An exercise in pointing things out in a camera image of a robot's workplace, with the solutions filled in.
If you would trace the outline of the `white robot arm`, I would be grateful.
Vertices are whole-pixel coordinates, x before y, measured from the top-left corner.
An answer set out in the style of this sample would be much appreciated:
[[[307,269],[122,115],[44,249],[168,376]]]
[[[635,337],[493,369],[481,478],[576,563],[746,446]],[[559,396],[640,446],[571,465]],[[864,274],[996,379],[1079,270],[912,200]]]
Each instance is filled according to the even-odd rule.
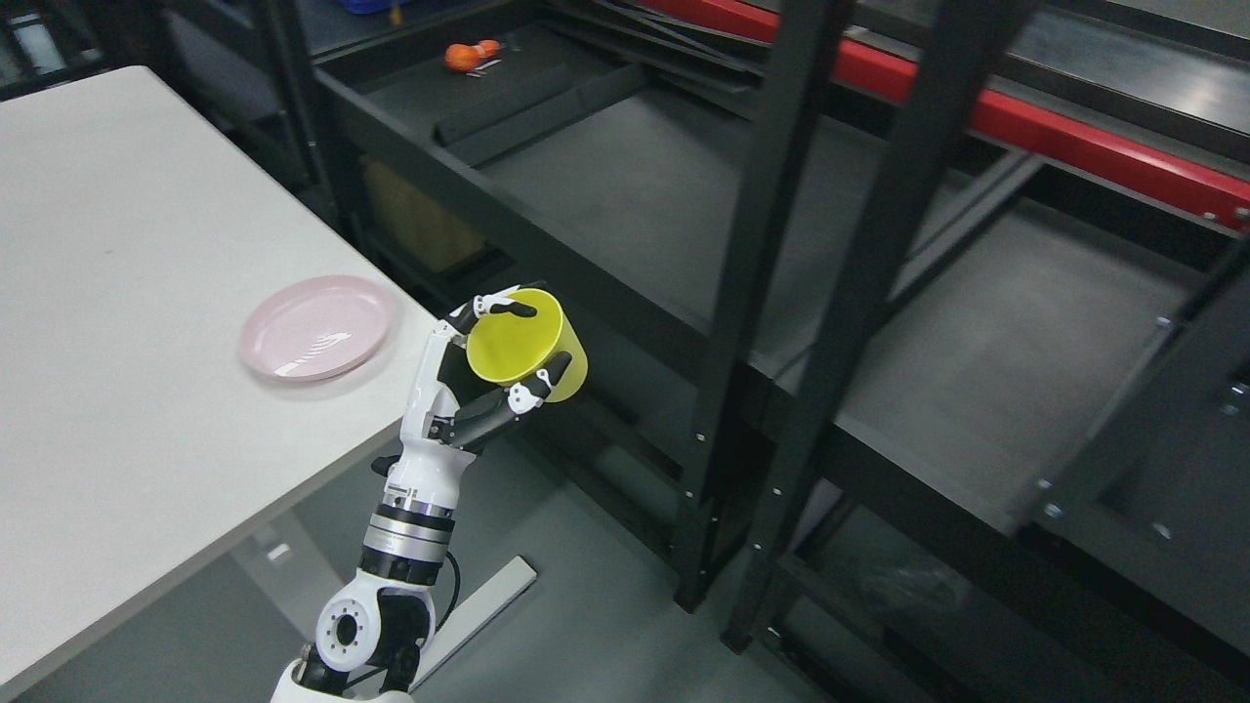
[[[318,613],[312,640],[278,675],[272,702],[344,702],[352,670],[381,673],[372,702],[411,702],[422,650],[438,630],[432,585],[454,509],[390,498],[370,517],[352,580]]]

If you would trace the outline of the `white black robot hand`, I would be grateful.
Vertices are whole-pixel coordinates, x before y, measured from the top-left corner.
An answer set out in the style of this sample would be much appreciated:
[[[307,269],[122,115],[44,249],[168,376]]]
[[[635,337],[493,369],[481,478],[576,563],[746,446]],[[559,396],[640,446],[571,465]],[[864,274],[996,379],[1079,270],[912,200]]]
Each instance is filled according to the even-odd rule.
[[[505,296],[522,286],[542,289],[535,284],[515,285],[478,295],[435,324],[418,365],[409,405],[402,413],[401,453],[388,468],[380,502],[400,498],[455,512],[462,474],[488,442],[518,427],[522,418],[542,405],[551,404],[548,397],[570,364],[570,352],[558,352],[545,367],[511,387],[486,382],[490,392],[468,404],[458,400],[441,377],[442,358],[448,352],[462,352],[466,360],[468,336],[482,316],[504,311],[516,316],[536,314],[531,306]]]

